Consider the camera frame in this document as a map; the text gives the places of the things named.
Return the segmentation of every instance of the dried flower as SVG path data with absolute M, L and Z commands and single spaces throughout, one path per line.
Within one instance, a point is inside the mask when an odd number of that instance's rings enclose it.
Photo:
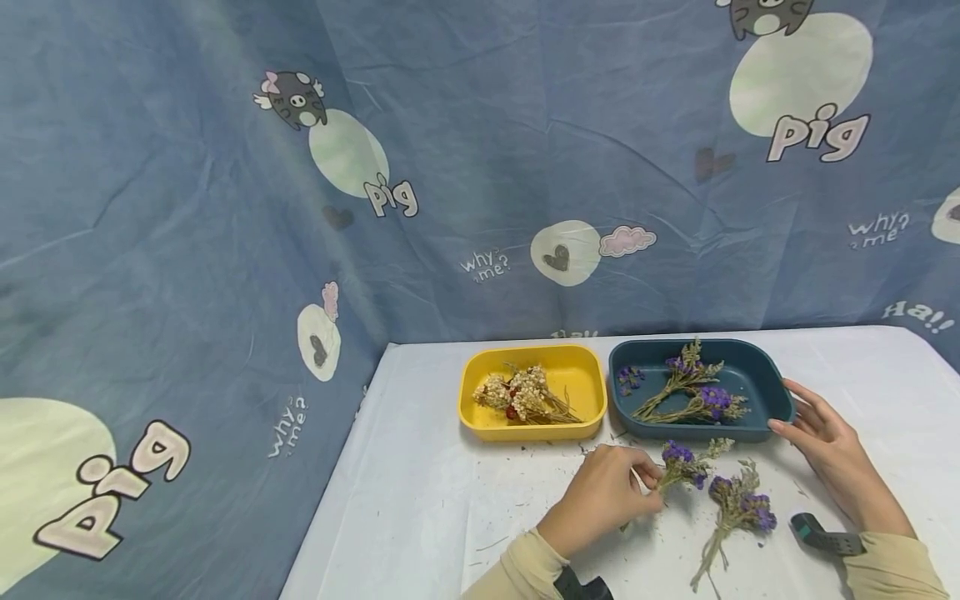
M 564 388 L 564 400 L 556 397 L 546 386 L 543 367 L 535 365 L 520 370 L 507 364 L 514 372 L 510 379 L 503 375 L 488 375 L 487 380 L 473 392 L 473 401 L 502 411 L 509 421 L 548 425 L 551 423 L 580 423 L 570 409 L 570 397 Z
M 640 387 L 640 381 L 647 378 L 645 372 L 639 367 L 623 367 L 616 375 L 616 381 L 620 384 L 619 390 L 621 396 L 629 396 L 633 390 Z
M 649 398 L 634 411 L 634 419 L 649 422 L 654 410 L 674 392 L 694 389 L 693 386 L 717 380 L 716 374 L 723 369 L 723 361 L 716 365 L 705 365 L 700 360 L 700 347 L 700 338 L 694 338 L 680 351 L 680 356 L 666 360 L 666 366 L 670 369 L 666 385 L 659 394 Z
M 754 461 L 740 461 L 743 468 L 738 477 L 726 479 L 714 477 L 710 483 L 709 495 L 720 506 L 717 513 L 717 526 L 713 535 L 704 546 L 703 561 L 700 569 L 690 581 L 693 591 L 697 591 L 700 578 L 706 573 L 709 577 L 710 566 L 719 553 L 723 567 L 729 566 L 727 555 L 723 551 L 723 541 L 734 529 L 745 529 L 760 533 L 770 533 L 777 528 L 777 516 L 770 511 L 770 497 L 757 494 L 760 476 L 756 473 Z
M 709 461 L 715 461 L 732 446 L 733 440 L 717 438 L 710 440 L 706 452 L 694 455 L 690 448 L 670 440 L 663 445 L 663 452 L 660 455 L 663 458 L 665 469 L 657 484 L 658 492 L 663 494 L 667 488 L 677 483 L 690 484 L 697 490 L 702 490 L 712 469 Z M 624 531 L 626 528 L 627 525 L 623 525 L 620 527 L 620 531 Z
M 687 388 L 690 401 L 686 407 L 672 413 L 654 413 L 647 417 L 650 423 L 674 423 L 681 420 L 706 420 L 714 423 L 730 422 L 743 417 L 747 408 L 745 396 L 732 396 L 727 390 L 716 386 Z

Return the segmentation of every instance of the dark teal tray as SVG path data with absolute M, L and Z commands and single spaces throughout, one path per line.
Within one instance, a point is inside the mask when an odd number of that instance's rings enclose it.
M 707 441 L 711 438 L 730 438 L 738 442 L 763 442 L 773 432 L 768 419 L 793 421 L 796 407 L 793 397 L 783 388 L 780 371 L 770 356 L 753 344 L 740 340 L 701 340 L 700 357 L 704 363 L 725 361 L 717 375 L 717 385 L 735 395 L 747 397 L 750 412 L 730 424 L 644 423 L 631 413 L 650 396 L 663 389 L 670 370 L 666 359 L 678 356 L 684 345 L 693 340 L 635 340 L 624 342 L 610 354 L 610 379 L 613 408 L 624 427 L 638 438 L 659 440 Z M 646 375 L 638 389 L 629 396 L 620 394 L 616 374 L 623 367 L 639 367 Z M 683 392 L 672 394 L 657 412 L 671 412 L 686 406 L 688 396 Z

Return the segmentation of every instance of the sleeve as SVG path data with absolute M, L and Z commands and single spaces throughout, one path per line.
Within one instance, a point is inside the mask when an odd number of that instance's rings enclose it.
M 904 536 L 861 534 L 867 552 L 844 559 L 855 600 L 947 600 L 926 546 Z
M 512 541 L 462 600 L 562 600 L 553 584 L 568 564 L 533 529 Z

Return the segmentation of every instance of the table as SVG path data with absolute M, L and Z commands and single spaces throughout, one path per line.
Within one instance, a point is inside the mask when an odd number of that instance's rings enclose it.
M 649 336 L 649 337 L 691 337 Z M 826 397 L 858 430 L 877 469 L 929 546 L 947 589 L 960 558 L 960 375 L 922 338 L 885 326 L 705 333 L 767 351 L 784 376 Z M 390 346 L 357 414 L 346 446 L 281 595 L 283 600 L 456 598 L 509 541 L 537 524 L 563 494 L 583 454 L 597 444 L 660 443 L 625 435 L 607 415 L 592 440 L 483 444 L 458 421 L 460 374 L 488 348 L 580 344 L 606 366 L 620 342 L 639 337 Z M 713 580 L 725 598 L 843 597 L 842 567 L 801 547 L 785 526 L 798 512 L 828 530 L 844 519 L 804 458 L 783 441 L 739 444 L 717 462 L 756 460 L 781 527 L 769 538 L 735 532 Z M 656 519 L 614 533 L 573 567 L 581 581 L 602 575 L 617 600 L 713 598 L 688 582 L 712 532 L 715 505 L 703 492 L 674 490 Z

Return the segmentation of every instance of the yellow tray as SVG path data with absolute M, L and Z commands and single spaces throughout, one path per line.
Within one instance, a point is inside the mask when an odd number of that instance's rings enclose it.
M 551 392 L 570 396 L 573 414 L 582 423 L 556 425 L 512 424 L 507 416 L 473 400 L 473 391 L 488 375 L 511 375 L 504 363 L 519 369 L 543 366 Z M 546 440 L 583 440 L 600 428 L 607 412 L 607 386 L 597 355 L 589 348 L 575 345 L 498 348 L 480 352 L 467 362 L 460 382 L 460 421 L 485 442 L 533 442 Z

